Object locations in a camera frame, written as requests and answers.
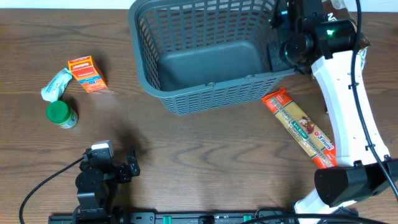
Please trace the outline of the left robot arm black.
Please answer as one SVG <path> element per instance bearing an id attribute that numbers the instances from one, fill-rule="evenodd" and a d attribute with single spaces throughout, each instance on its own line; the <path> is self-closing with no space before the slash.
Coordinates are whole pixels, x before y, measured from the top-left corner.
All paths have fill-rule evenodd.
<path id="1" fill-rule="evenodd" d="M 119 185 L 130 183 L 141 172 L 133 147 L 126 160 L 114 165 L 109 147 L 86 150 L 80 164 L 81 173 L 75 180 L 80 205 L 72 213 L 73 223 L 130 222 L 129 215 L 120 206 L 113 205 Z"/>

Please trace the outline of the brown Nescafe Gold coffee bag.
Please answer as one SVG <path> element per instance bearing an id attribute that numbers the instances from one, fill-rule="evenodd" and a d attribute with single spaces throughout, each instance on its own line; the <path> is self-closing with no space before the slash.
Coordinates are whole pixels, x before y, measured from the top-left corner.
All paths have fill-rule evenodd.
<path id="1" fill-rule="evenodd" d="M 328 21 L 350 20 L 354 25 L 357 25 L 356 19 L 349 13 L 344 0 L 322 0 L 322 4 Z M 369 46 L 371 46 L 370 41 L 364 32 L 361 31 L 358 52 L 361 57 L 366 57 L 366 51 Z"/>

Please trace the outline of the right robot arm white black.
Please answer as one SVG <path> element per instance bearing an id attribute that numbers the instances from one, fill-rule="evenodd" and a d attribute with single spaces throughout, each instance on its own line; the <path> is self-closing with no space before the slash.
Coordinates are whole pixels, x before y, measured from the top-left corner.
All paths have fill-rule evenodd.
<path id="1" fill-rule="evenodd" d="M 293 218 L 364 223 L 338 210 L 387 188 L 396 191 L 397 160 L 379 135 L 363 83 L 361 21 L 331 21 L 321 1 L 288 1 L 285 11 L 274 9 L 270 25 L 278 33 L 267 48 L 272 71 L 293 68 L 314 75 L 336 146 L 336 166 L 315 172 L 315 188 L 294 204 Z"/>

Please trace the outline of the blue Kleenex tissue multipack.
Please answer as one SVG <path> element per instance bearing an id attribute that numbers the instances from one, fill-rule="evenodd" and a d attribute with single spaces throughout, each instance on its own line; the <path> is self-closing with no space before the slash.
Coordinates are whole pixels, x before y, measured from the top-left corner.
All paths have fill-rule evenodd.
<path id="1" fill-rule="evenodd" d="M 367 56 L 368 48 L 364 48 L 358 51 L 358 55 L 361 58 L 361 70 L 364 70 L 366 64 L 366 56 Z"/>

